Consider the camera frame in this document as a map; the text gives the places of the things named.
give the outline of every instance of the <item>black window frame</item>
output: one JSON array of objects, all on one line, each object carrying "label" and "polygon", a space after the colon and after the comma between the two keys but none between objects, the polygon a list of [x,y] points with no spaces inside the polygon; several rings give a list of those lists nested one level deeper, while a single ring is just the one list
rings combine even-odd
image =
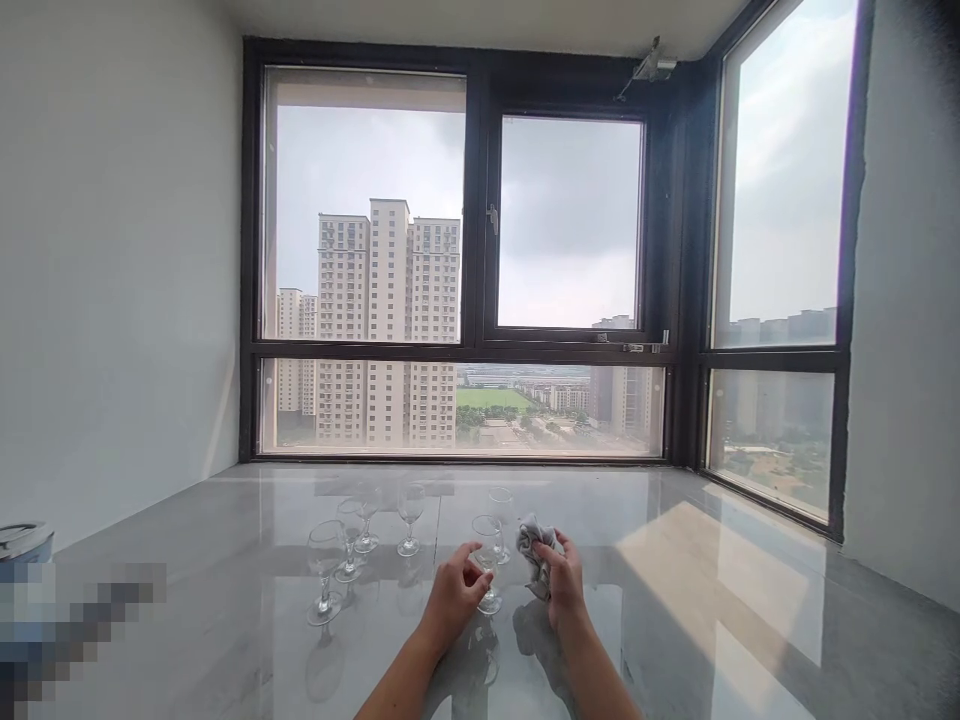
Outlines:
[{"label": "black window frame", "polygon": [[[691,153],[687,158],[684,217],[690,223],[685,238],[683,327],[680,352],[685,363],[678,393],[695,412],[677,418],[675,433],[683,438],[678,464],[694,469],[709,480],[790,517],[796,522],[842,543],[843,504],[847,468],[847,418],[849,415],[850,344],[853,334],[854,260],[860,191],[865,175],[864,131],[866,127],[867,83],[873,34],[874,0],[858,0],[853,46],[850,94],[840,216],[839,262],[837,271],[836,343],[830,345],[768,346],[744,348],[712,347],[714,321],[714,277],[717,257],[721,202],[720,135],[724,118],[724,59],[741,43],[759,44],[766,35],[751,37],[751,31],[766,17],[783,18],[801,0],[753,0],[701,60],[685,88],[687,137]],[[830,465],[827,519],[821,520],[772,496],[754,491],[709,467],[710,384],[713,370],[757,370],[797,373],[829,373],[834,377],[831,417]]]},{"label": "black window frame", "polygon": [[[412,462],[686,467],[838,542],[843,540],[847,396],[854,248],[864,177],[863,135],[873,2],[859,0],[850,90],[835,346],[712,349],[713,244],[719,171],[723,58],[776,5],[752,0],[702,60],[680,63],[666,82],[634,82],[614,98],[636,59],[462,48],[244,40],[241,158],[240,462]],[[460,340],[454,344],[276,340],[259,337],[262,229],[275,188],[263,185],[269,66],[414,71],[467,80],[461,243]],[[636,331],[496,327],[498,242],[486,210],[499,208],[499,127],[504,114],[635,120],[644,124],[643,270]],[[606,332],[610,342],[598,342]],[[637,343],[629,348],[624,343]],[[661,457],[475,457],[404,453],[300,455],[259,447],[263,361],[474,362],[660,367]],[[826,372],[835,377],[829,515],[821,522],[707,467],[709,381],[714,369]]]},{"label": "black window frame", "polygon": [[[551,365],[621,365],[662,367],[664,369],[664,397],[669,397],[676,353],[669,345],[643,345],[631,351],[619,342],[569,342],[545,338],[536,332],[523,339],[496,341],[483,335],[483,283],[490,247],[486,244],[487,216],[484,202],[487,184],[488,132],[490,127],[492,92],[495,77],[512,78],[520,92],[527,93],[543,106],[550,105],[556,113],[588,114],[593,117],[637,117],[638,108],[652,108],[659,127],[666,126],[668,108],[675,93],[667,86],[639,87],[625,104],[614,100],[625,78],[629,77],[635,61],[627,58],[571,56],[549,53],[486,51],[461,48],[432,48],[413,46],[367,45],[313,41],[281,41],[264,38],[246,38],[244,41],[243,82],[243,148],[242,148],[242,218],[241,218],[241,327],[240,327],[240,461],[298,461],[298,462],[356,462],[413,461],[413,462],[504,462],[532,464],[609,464],[609,465],[665,465],[670,452],[668,428],[669,403],[664,402],[662,432],[663,452],[660,457],[530,457],[530,458],[463,458],[456,455],[412,456],[377,453],[358,457],[355,454],[284,455],[263,453],[259,447],[261,415],[260,388],[264,378],[262,363],[267,359],[310,358],[329,360],[395,360],[437,362],[499,362]],[[410,342],[366,342],[351,340],[284,340],[260,336],[261,317],[271,308],[261,307],[263,270],[263,228],[272,223],[275,203],[274,188],[264,181],[263,153],[270,146],[273,131],[267,114],[267,69],[274,66],[291,68],[342,68],[371,71],[400,71],[449,73],[467,79],[466,143],[464,157],[464,213],[461,242],[461,333],[460,341],[452,344]],[[673,163],[665,155],[673,152],[674,133],[667,135],[663,147],[651,149],[662,166]],[[674,173],[658,170],[653,173],[661,182],[673,179]],[[648,175],[647,183],[653,181]],[[662,189],[662,202],[647,211],[652,223],[663,233],[679,233],[677,195]],[[647,262],[660,262],[668,256],[668,247],[678,247],[671,238],[662,236],[662,248],[651,250]],[[678,270],[674,262],[672,269]],[[660,276],[669,275],[668,271]],[[664,282],[675,294],[678,283]],[[677,307],[678,298],[671,302],[651,303],[658,310]]]},{"label": "black window frame", "polygon": [[638,237],[637,267],[635,282],[640,286],[636,300],[630,308],[631,317],[636,319],[637,327],[631,329],[616,328],[554,328],[537,326],[508,326],[498,323],[500,291],[500,237],[494,224],[488,217],[483,234],[483,301],[481,309],[483,319],[480,333],[482,344],[488,347],[523,347],[531,342],[557,349],[593,349],[600,343],[598,334],[603,333],[605,342],[663,344],[665,321],[662,317],[660,299],[665,292],[664,274],[654,259],[661,257],[652,245],[666,239],[658,234],[658,211],[654,209],[657,198],[668,193],[663,187],[662,175],[651,174],[649,159],[655,157],[655,151],[669,143],[662,122],[663,108],[652,106],[647,98],[629,107],[624,107],[609,98],[609,103],[600,104],[595,98],[585,102],[578,97],[547,95],[531,96],[530,88],[518,82],[513,74],[495,76],[491,82],[491,109],[489,112],[489,133],[487,138],[487,184],[483,207],[501,208],[501,164],[502,164],[502,125],[506,117],[530,117],[563,120],[605,120],[637,123],[642,127],[642,147],[637,158],[638,172],[641,178],[641,197],[638,198]]}]

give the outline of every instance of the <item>ceiling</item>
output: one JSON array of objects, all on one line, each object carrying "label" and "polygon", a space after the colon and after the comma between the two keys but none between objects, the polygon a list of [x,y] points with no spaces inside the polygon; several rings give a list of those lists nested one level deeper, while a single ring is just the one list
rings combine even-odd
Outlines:
[{"label": "ceiling", "polygon": [[696,60],[745,0],[220,0],[245,35]]}]

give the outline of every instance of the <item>white wall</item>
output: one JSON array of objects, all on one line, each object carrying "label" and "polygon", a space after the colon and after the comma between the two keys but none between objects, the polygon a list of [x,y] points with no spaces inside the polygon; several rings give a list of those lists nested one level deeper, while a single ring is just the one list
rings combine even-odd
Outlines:
[{"label": "white wall", "polygon": [[0,523],[235,462],[240,67],[193,0],[0,0]]},{"label": "white wall", "polygon": [[960,66],[922,4],[876,3],[844,552],[960,610]]}]

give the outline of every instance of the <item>glass stem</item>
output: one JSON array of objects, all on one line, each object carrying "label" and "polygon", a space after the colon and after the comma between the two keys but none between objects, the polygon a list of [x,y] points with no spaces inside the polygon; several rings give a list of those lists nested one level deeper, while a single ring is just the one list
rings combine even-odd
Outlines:
[{"label": "glass stem", "polygon": [[328,598],[330,596],[330,578],[322,577],[320,578],[320,602],[317,604],[317,609],[320,612],[324,612],[329,606]]}]

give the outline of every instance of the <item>container lid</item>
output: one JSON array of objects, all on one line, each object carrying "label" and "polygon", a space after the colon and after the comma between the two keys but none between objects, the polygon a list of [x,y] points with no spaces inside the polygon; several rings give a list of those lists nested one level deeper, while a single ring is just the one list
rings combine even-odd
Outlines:
[{"label": "container lid", "polygon": [[0,560],[15,558],[39,547],[53,531],[44,522],[13,523],[0,526]]}]

